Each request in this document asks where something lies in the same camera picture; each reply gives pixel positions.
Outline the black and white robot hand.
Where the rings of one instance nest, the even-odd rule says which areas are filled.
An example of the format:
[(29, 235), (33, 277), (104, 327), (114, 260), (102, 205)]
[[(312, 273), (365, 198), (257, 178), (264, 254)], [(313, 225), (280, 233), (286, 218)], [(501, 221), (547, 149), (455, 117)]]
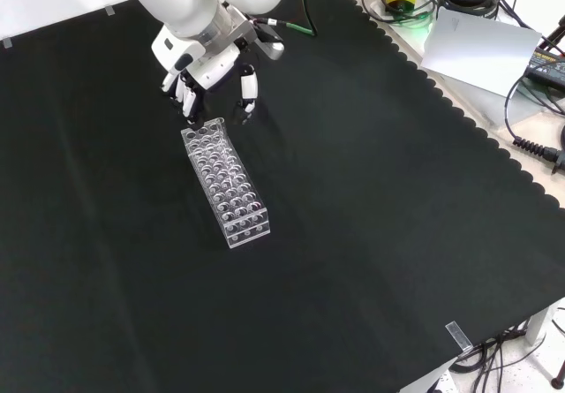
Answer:
[(249, 41), (240, 36), (221, 51), (208, 52), (197, 40), (180, 39), (167, 27), (161, 29), (151, 46), (167, 71), (161, 90), (178, 106), (188, 125), (200, 123), (204, 95), (234, 70), (248, 46)]

